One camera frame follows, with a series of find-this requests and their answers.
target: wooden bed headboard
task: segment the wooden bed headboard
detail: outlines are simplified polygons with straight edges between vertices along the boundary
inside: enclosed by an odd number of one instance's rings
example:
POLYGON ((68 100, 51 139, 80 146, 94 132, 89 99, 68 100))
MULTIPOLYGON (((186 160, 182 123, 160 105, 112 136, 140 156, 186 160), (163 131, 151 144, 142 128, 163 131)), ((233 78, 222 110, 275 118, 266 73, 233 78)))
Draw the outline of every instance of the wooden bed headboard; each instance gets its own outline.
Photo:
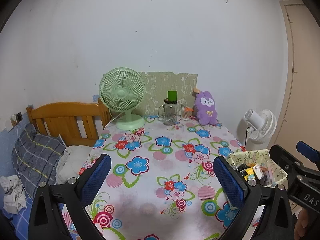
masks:
POLYGON ((60 102, 41 106, 37 109, 27 107, 30 123, 41 134, 48 135, 44 122, 51 136, 63 138, 67 146, 87 145, 93 146, 98 139, 94 117, 101 118, 104 128, 110 121, 108 108, 98 99, 98 104, 85 104, 77 102, 60 102), (81 117, 87 138, 82 138, 76 117, 81 117))

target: door frame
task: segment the door frame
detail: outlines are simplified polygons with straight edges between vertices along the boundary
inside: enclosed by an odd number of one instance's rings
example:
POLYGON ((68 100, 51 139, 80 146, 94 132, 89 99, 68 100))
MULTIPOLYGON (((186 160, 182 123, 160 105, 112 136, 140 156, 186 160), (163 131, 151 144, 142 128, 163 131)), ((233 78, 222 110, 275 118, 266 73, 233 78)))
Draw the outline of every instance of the door frame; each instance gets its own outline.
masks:
POLYGON ((301 0, 289 0, 289 1, 279 1, 280 7, 282 10, 283 18, 284 18, 284 24, 285 29, 287 32, 287 40, 288 40, 288 74, 287 74, 287 84, 285 86, 285 92, 284 92, 284 98, 280 110, 280 114, 277 120, 277 127, 276 130, 271 137, 268 149, 273 146, 278 138, 279 132, 281 130, 283 122, 286 122, 284 120, 285 114, 287 112, 290 94, 291 94, 291 87, 292 87, 292 80, 293 80, 293 71, 294 71, 294 52, 293 52, 293 39, 292 39, 292 30, 289 20, 289 14, 287 12, 286 7, 287 6, 295 6, 295 5, 305 5, 301 0))

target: table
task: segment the table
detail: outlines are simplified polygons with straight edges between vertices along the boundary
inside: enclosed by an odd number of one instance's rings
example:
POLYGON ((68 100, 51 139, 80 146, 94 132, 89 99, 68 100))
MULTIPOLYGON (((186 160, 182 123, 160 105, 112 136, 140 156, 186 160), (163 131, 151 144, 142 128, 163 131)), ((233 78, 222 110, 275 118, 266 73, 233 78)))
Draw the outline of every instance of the table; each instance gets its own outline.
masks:
MULTIPOLYGON (((108 240, 210 240, 235 217, 213 171, 216 156, 245 151, 220 122, 191 117, 165 126, 156 116, 143 128, 105 128, 79 174, 102 154, 111 170, 86 211, 108 240)), ((80 237, 66 207, 63 217, 80 237)))

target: purple plush toy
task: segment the purple plush toy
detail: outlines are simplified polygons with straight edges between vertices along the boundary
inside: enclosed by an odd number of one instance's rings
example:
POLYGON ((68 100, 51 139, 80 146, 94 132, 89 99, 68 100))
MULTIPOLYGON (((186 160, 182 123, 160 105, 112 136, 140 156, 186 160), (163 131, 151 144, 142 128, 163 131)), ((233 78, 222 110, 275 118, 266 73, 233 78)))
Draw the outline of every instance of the purple plush toy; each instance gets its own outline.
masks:
POLYGON ((218 123, 216 104, 210 92, 205 91, 196 94, 195 106, 198 109, 197 118, 200 125, 216 125, 218 123))

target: door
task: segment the door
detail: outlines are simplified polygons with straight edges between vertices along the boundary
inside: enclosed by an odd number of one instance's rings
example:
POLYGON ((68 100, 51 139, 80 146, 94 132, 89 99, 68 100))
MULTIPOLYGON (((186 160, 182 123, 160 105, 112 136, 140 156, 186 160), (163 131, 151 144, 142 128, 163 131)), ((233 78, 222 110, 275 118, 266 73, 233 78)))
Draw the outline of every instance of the door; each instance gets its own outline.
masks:
POLYGON ((302 140, 320 150, 320 27, 305 5, 285 8, 292 34, 293 77, 284 122, 275 143, 306 167, 318 170, 297 152, 296 144, 302 140))

